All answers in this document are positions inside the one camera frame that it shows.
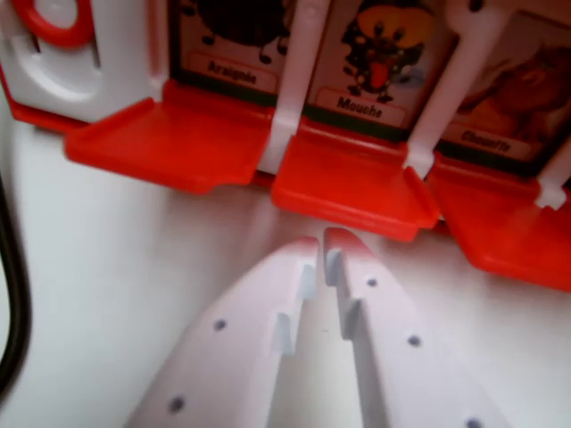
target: black cable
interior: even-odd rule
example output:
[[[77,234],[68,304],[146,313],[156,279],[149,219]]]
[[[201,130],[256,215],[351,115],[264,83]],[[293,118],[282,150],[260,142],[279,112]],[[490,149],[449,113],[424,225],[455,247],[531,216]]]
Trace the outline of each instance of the black cable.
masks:
[[[8,340],[2,361],[0,361],[1,404],[20,372],[28,351],[31,331],[31,298],[28,277],[10,219],[2,178],[0,178],[0,256],[4,265],[10,309]]]

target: red plastic tray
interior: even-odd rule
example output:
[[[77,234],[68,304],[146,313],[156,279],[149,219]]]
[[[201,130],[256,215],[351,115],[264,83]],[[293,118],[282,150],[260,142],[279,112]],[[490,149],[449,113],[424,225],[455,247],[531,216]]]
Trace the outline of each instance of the red plastic tray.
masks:
[[[534,204],[540,187],[438,158],[428,177],[451,233],[474,266],[571,292],[571,202]]]
[[[280,208],[411,241],[440,211],[404,145],[383,145],[304,120],[288,145],[272,200]]]
[[[273,109],[168,82],[143,100],[69,133],[70,159],[193,193],[250,183]]]

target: spider illustration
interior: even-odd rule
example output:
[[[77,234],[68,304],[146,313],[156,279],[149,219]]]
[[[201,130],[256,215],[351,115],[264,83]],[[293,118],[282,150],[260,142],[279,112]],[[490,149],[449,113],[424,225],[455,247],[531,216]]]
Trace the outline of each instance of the spider illustration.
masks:
[[[271,64],[264,48],[277,38],[277,52],[287,54],[294,8],[294,0],[191,0],[182,6],[182,13],[200,15],[211,32],[203,36],[205,45],[214,45],[222,37],[239,45],[258,46],[260,61]]]

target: cartoon character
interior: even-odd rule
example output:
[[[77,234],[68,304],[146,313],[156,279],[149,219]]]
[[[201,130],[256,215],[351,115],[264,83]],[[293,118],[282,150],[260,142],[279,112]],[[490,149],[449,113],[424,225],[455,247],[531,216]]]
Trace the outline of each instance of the cartoon character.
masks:
[[[434,14],[421,0],[364,0],[342,38],[351,47],[345,57],[349,66],[343,67],[355,79],[349,92],[392,101],[389,87],[410,81],[407,73],[420,59],[433,26]]]
[[[467,96],[458,109],[475,128],[528,143],[548,143],[547,116],[571,99],[571,47],[541,46],[526,62]]]
[[[203,43],[214,45],[216,36],[239,45],[258,46],[259,58],[270,64],[271,58],[263,50],[277,37],[277,51],[287,54],[284,40],[290,35],[289,27],[294,15],[294,0],[191,0],[182,12],[202,17],[211,31]]]

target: red plastic knob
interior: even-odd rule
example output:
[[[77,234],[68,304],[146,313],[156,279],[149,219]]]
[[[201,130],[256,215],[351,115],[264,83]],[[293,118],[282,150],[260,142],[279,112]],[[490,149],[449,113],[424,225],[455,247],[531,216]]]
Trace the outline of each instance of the red plastic knob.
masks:
[[[78,17],[67,29],[56,27],[46,21],[36,10],[34,0],[12,0],[12,6],[28,30],[35,36],[59,47],[78,47],[89,42],[94,37],[95,30],[89,0],[76,1]]]

